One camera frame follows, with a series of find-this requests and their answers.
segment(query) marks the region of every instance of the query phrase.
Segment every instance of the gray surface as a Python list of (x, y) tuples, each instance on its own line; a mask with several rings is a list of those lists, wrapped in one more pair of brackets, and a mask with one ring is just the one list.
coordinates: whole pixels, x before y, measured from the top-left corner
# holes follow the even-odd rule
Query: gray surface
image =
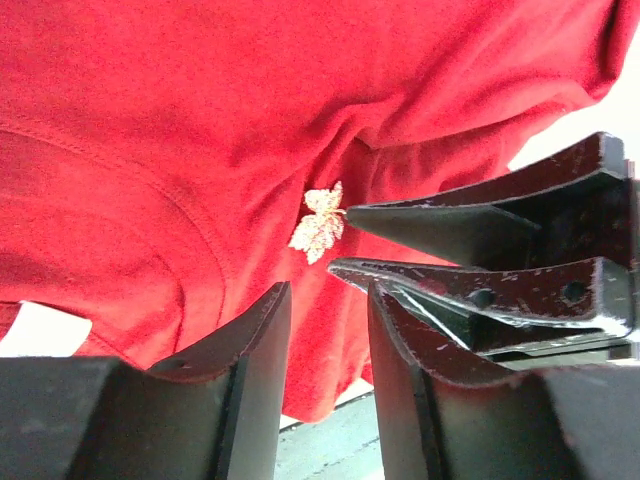
[(340, 407), (322, 423), (280, 434), (275, 480), (383, 478), (372, 394)]

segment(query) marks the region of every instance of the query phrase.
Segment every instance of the red shirt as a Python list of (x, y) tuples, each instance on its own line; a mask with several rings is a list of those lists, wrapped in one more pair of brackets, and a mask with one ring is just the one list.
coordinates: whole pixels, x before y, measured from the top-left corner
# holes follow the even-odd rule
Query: red shirt
[(284, 413), (370, 380), (365, 296), (338, 256), (434, 261), (347, 227), (287, 247), (310, 188), (341, 208), (505, 171), (601, 99), (637, 0), (67, 0), (0, 9), (0, 316), (90, 318), (82, 354), (142, 367), (293, 286)]

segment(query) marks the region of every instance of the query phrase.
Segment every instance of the gold embroidery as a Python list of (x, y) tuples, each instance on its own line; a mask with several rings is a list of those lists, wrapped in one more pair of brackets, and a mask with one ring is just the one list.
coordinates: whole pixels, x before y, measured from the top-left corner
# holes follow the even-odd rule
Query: gold embroidery
[(304, 203), (312, 215), (305, 215), (296, 227), (289, 246), (307, 254), (309, 265), (315, 263), (342, 238), (344, 222), (338, 209), (342, 200), (342, 182), (337, 182), (333, 190), (309, 190), (304, 194)]

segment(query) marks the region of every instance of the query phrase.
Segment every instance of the leaf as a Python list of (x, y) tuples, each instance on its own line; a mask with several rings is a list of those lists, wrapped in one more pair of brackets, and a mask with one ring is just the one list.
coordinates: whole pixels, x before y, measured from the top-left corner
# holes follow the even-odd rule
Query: leaf
[(337, 182), (333, 190), (309, 190), (305, 196), (305, 204), (314, 214), (305, 215), (296, 227), (289, 246), (302, 250), (307, 254), (309, 265), (317, 262), (324, 252), (342, 238), (344, 222), (338, 210), (342, 199), (342, 184)]

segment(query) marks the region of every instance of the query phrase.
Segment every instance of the red fabric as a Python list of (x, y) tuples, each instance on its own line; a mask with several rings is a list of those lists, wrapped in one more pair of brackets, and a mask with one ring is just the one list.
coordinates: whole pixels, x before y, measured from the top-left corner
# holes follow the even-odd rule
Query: red fabric
[(368, 368), (338, 256), (433, 261), (347, 228), (287, 248), (309, 188), (342, 208), (505, 171), (601, 99), (637, 0), (67, 0), (0, 14), (0, 302), (85, 316), (82, 354), (140, 366), (293, 284), (284, 413), (318, 421)]

